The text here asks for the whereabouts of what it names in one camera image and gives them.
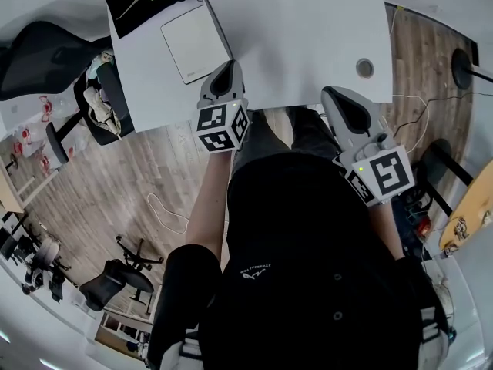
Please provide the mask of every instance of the white desk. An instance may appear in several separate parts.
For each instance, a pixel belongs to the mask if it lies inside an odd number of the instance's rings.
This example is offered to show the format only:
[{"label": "white desk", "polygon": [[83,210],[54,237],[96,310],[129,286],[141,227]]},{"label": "white desk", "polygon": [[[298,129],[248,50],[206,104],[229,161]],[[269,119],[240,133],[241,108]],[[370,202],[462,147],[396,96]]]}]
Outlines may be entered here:
[{"label": "white desk", "polygon": [[[391,44],[383,0],[210,0],[240,61],[249,109],[320,103],[324,86],[375,102],[392,95]],[[136,131],[191,119],[203,79],[185,85],[161,26],[202,3],[178,3],[118,38],[113,47]],[[366,58],[374,75],[362,79]]]}]

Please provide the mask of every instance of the person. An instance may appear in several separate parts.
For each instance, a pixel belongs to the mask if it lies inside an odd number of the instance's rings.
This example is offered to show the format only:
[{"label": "person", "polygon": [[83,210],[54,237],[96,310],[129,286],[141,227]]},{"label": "person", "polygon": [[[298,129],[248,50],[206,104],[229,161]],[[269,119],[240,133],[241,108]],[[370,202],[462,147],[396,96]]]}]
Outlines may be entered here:
[{"label": "person", "polygon": [[262,112],[250,114],[229,186],[231,154],[210,155],[186,245],[166,262],[151,368],[196,330],[205,369],[416,369],[421,310],[434,308],[446,329],[421,265],[404,257],[391,205],[364,205],[332,162],[340,149],[315,111],[287,114],[291,150]]}]

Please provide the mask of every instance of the black cable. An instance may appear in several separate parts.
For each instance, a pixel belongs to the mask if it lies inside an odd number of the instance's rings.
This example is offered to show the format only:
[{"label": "black cable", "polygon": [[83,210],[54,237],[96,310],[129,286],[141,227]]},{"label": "black cable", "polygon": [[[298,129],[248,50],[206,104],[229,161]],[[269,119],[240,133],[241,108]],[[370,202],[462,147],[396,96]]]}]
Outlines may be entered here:
[{"label": "black cable", "polygon": [[493,96],[489,93],[481,93],[481,92],[467,92],[465,93],[464,95],[462,96],[450,96],[450,97],[438,97],[436,99],[429,99],[427,102],[426,102],[426,105],[424,106],[423,110],[421,111],[421,113],[419,114],[419,117],[416,119],[416,120],[413,120],[411,122],[407,122],[407,123],[404,123],[402,125],[400,125],[396,130],[395,130],[395,134],[394,134],[394,138],[397,136],[397,134],[399,133],[399,130],[401,130],[403,127],[407,126],[407,125],[412,125],[414,123],[418,123],[421,118],[423,117],[424,115],[424,112],[426,111],[426,109],[428,108],[428,105],[431,103],[431,102],[437,102],[437,101],[441,101],[441,100],[450,100],[450,99],[463,99],[465,98],[466,96],[468,95],[483,95],[483,96]]}]

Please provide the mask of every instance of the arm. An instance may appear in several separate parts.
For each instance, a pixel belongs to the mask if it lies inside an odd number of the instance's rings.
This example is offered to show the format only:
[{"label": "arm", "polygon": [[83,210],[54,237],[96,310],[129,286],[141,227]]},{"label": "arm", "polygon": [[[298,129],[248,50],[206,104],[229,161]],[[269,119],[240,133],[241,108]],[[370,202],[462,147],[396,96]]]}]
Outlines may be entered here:
[{"label": "arm", "polygon": [[210,155],[186,232],[187,244],[198,244],[210,249],[218,260],[221,259],[223,246],[230,168],[231,152]]},{"label": "arm", "polygon": [[368,212],[374,232],[384,242],[392,256],[394,256],[394,259],[403,258],[404,252],[402,251],[401,238],[395,226],[391,202],[373,206]]}]

